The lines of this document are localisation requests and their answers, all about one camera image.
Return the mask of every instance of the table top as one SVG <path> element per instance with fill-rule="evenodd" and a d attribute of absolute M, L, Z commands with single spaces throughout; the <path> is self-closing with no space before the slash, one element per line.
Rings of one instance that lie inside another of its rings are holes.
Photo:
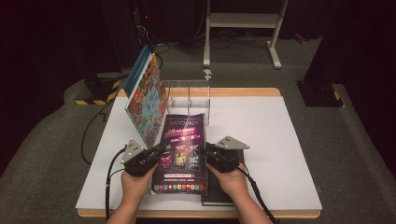
<path fill-rule="evenodd" d="M 196 96 L 206 94 L 205 88 L 194 93 Z M 229 135 L 250 145 L 250 149 L 245 150 L 247 168 L 276 218 L 318 217 L 321 203 L 279 90 L 211 88 L 210 96 L 211 120 L 206 127 L 206 141 L 214 143 Z M 124 111 L 126 101 L 125 93 L 120 91 L 76 205 L 82 217 L 106 215 L 105 183 L 110 161 L 131 136 L 142 142 Z M 120 168 L 119 157 L 113 170 Z M 255 198 L 251 187 L 249 192 Z M 110 190 L 111 209 L 117 208 L 121 196 L 120 176 L 115 174 Z M 201 206 L 199 195 L 148 194 L 138 216 L 237 217 L 237 214 L 230 206 Z"/>

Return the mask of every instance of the colorful book cover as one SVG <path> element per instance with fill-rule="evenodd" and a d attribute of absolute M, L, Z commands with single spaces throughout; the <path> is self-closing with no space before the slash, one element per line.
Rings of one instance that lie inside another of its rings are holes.
<path fill-rule="evenodd" d="M 166 111 L 167 93 L 155 54 L 150 54 L 147 60 L 125 110 L 146 147 L 151 148 L 155 145 Z"/>
<path fill-rule="evenodd" d="M 134 63 L 134 67 L 132 68 L 129 76 L 126 78 L 123 89 L 127 97 L 130 97 L 134 89 L 136 88 L 136 83 L 140 80 L 144 69 L 149 62 L 149 58 L 151 57 L 151 52 L 149 51 L 149 46 L 145 46 L 140 51 L 139 56 L 137 56 L 136 62 Z"/>
<path fill-rule="evenodd" d="M 204 114 L 166 115 L 161 145 L 166 151 L 151 179 L 152 193 L 207 195 Z"/>

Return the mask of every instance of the magazine page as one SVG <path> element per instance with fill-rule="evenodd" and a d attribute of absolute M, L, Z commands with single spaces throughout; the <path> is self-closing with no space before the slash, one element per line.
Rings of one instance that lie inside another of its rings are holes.
<path fill-rule="evenodd" d="M 161 155 L 151 180 L 153 193 L 187 193 L 207 195 L 205 155 L 205 114 L 167 115 L 163 125 Z"/>

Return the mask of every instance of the metal stand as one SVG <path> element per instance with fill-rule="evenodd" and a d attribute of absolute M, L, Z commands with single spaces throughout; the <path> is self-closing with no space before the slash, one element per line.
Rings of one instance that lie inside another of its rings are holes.
<path fill-rule="evenodd" d="M 206 32 L 204 49 L 204 67 L 210 66 L 210 28 L 211 27 L 238 27 L 238 28 L 273 28 L 274 34 L 271 41 L 267 41 L 267 47 L 276 69 L 282 66 L 277 57 L 275 44 L 285 16 L 289 0 L 283 0 L 278 14 L 245 14 L 245 13 L 211 13 L 210 0 L 207 0 L 206 9 Z"/>

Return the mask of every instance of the clear acrylic stand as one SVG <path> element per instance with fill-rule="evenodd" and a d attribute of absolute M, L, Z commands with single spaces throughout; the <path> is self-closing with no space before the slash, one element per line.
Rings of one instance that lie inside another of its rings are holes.
<path fill-rule="evenodd" d="M 205 114 L 209 125 L 210 85 L 206 80 L 164 80 L 168 93 L 168 114 Z"/>

